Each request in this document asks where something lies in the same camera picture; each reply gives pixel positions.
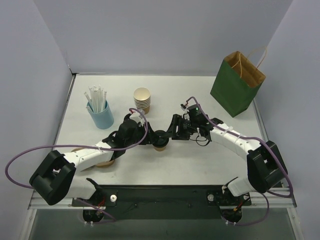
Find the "black cup lid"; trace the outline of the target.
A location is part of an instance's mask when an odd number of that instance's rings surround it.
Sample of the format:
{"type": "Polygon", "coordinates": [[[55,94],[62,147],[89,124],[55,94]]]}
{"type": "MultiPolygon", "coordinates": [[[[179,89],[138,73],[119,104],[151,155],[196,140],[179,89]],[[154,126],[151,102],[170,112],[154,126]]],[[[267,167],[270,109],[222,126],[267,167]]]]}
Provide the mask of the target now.
{"type": "Polygon", "coordinates": [[[169,138],[167,136],[167,133],[164,130],[157,130],[155,133],[155,139],[152,143],[152,145],[156,148],[164,148],[169,143],[169,138]]]}

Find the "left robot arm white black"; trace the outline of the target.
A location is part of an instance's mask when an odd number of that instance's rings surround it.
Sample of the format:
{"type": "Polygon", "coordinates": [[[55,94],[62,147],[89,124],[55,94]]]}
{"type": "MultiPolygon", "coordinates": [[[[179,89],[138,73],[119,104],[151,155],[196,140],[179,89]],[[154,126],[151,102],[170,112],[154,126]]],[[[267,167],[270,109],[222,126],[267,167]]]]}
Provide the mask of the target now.
{"type": "Polygon", "coordinates": [[[92,180],[77,177],[82,171],[112,162],[137,145],[151,145],[158,136],[150,124],[126,119],[117,131],[93,146],[80,146],[76,151],[48,153],[29,179],[29,184],[50,206],[65,197],[84,199],[89,205],[100,203],[102,193],[92,180]]]}

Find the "green paper bag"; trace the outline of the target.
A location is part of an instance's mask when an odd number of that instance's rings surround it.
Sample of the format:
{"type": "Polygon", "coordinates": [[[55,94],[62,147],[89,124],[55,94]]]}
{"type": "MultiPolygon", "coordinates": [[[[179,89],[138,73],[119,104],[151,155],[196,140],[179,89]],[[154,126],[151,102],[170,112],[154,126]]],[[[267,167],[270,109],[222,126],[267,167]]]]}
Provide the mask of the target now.
{"type": "Polygon", "coordinates": [[[210,95],[234,118],[248,109],[265,79],[259,66],[235,51],[223,59],[210,95]]]}

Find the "brown cardboard cup carrier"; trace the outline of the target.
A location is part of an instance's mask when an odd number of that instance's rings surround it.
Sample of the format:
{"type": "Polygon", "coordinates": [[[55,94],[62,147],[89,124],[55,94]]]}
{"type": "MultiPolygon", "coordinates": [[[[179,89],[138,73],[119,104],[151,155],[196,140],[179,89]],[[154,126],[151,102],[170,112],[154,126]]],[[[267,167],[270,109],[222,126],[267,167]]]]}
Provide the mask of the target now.
{"type": "Polygon", "coordinates": [[[81,172],[93,166],[103,168],[111,166],[115,160],[111,159],[113,152],[100,151],[89,148],[75,148],[69,153],[65,153],[65,158],[69,163],[75,164],[76,170],[81,172]]]}

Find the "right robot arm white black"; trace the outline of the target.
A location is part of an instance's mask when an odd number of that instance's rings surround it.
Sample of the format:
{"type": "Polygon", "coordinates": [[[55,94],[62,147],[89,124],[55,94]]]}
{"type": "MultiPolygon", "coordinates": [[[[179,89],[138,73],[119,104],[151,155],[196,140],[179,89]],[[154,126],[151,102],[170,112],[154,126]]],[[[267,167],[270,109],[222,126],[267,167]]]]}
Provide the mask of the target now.
{"type": "Polygon", "coordinates": [[[241,135],[218,118],[209,118],[197,105],[184,109],[182,115],[174,114],[166,131],[172,140],[188,141],[193,134],[218,143],[236,153],[246,162],[247,176],[235,177],[222,187],[221,197],[233,204],[249,192],[266,193],[288,173],[277,145],[241,135]]]}

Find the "brown paper coffee cup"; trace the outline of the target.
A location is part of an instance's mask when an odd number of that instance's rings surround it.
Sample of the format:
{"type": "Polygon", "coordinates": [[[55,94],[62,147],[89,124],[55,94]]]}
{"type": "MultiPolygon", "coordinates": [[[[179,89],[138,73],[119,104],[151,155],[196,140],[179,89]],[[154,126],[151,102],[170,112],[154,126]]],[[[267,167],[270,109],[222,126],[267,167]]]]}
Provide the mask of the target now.
{"type": "Polygon", "coordinates": [[[153,148],[158,151],[158,152],[162,152],[166,149],[166,145],[153,145],[153,148]]]}

